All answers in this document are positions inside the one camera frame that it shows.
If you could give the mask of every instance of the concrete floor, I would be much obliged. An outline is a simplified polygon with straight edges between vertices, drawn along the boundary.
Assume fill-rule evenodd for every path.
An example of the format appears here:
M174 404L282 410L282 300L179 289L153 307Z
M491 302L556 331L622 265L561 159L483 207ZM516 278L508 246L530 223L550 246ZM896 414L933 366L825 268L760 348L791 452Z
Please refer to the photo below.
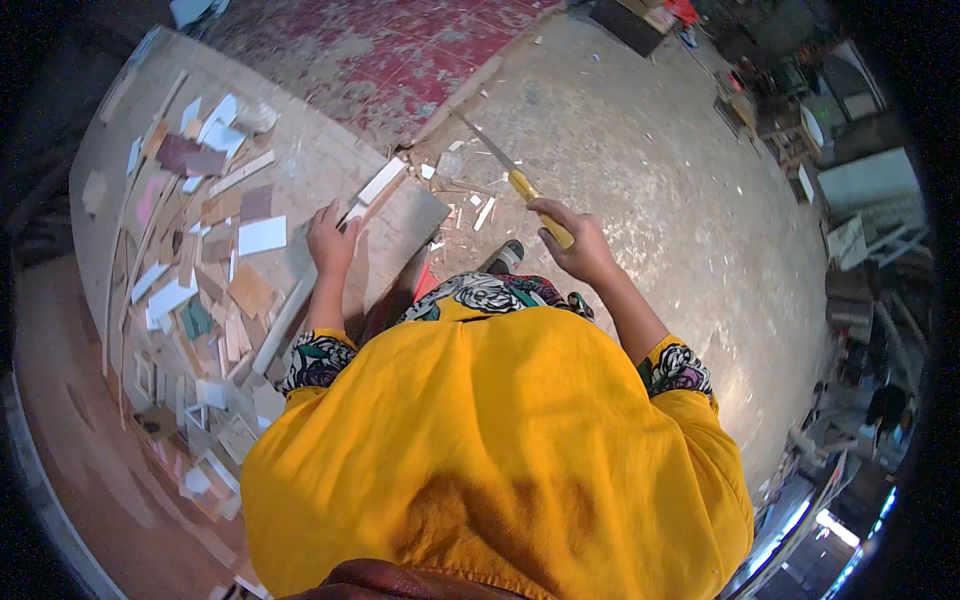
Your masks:
M558 14L521 43L465 109L552 198L604 224L617 262L672 332L713 376L720 420L738 442L755 503L777 467L786 431L810 408L829 353L827 267L819 207L797 204L772 156L738 143L712 107L710 71L722 59L702 44L702 67L675 37L646 60L586 19ZM416 149L434 164L474 136L447 120ZM447 221L431 254L440 279L476 269L504 240L527 251L523 273L562 293L581 291L598 324L610 315L586 286L561 272L527 213L480 142L457 152L460 179L497 192L492 218L474 233L466 195L460 229Z

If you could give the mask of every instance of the wooden workbench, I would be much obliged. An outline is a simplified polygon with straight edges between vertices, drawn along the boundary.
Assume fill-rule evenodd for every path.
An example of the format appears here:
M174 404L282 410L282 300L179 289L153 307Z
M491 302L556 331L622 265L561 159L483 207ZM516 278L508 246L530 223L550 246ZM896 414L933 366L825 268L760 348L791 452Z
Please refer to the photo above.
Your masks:
M184 71L186 78L179 89L175 89ZM343 204L348 203L387 162L384 156L338 123L249 68L164 28L155 28L144 38L117 76L114 87L122 85L125 80L130 83L119 96L109 120L105 123L95 118L90 124L70 173L71 219L77 261L97 331L102 338L109 336L109 362L114 369L121 364L119 323L126 304L123 298L127 287L126 282L117 279L124 271L133 280L139 277L139 273L131 273L145 224L143 205L139 215L137 205L144 197L151 177L172 177L150 158L143 159L142 167L134 169L128 176L128 156L137 137L143 136L146 143L148 130L166 99L170 98L170 101L164 118L169 122L171 132L180 131L183 110L196 98L202 97L199 117L204 119L228 92L249 105L261 103L278 115L271 132L260 136L275 153L276 162L245 180L243 187L274 185L272 215L286 215L287 246L253 254L240 261L253 266L283 297L289 295L310 264L304 235L315 211L336 198ZM237 160L241 163L245 152L246 158L260 153L250 137L238 153ZM82 195L93 170L103 173L107 191L90 216L84 208ZM207 178L196 191L195 204L208 196L211 179ZM120 215L128 189L129 205L126 214ZM372 216L360 234L357 257L345 293L344 309L348 318L370 310L447 213L445 204L415 180L404 176L393 197ZM120 238L110 315L105 320L113 239L121 218L129 235L125 231ZM155 236L146 249L144 269L156 262L158 246ZM132 360L135 347L136 343L131 344L129 340L124 346L125 391L131 397L129 382L135 376ZM157 360L157 364L168 372L176 368L176 362L165 361L163 357Z

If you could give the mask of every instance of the left hand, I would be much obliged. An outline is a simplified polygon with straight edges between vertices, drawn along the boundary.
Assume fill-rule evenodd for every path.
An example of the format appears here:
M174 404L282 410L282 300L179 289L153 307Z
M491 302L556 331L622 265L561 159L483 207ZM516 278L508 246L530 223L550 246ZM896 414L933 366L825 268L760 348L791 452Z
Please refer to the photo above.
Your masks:
M350 262L353 260L357 234L360 232L360 218L351 219L341 233L337 230L339 204L339 200L334 200L326 208L318 210L310 221L310 230L306 234L307 248L317 265L317 277L334 276L346 279Z

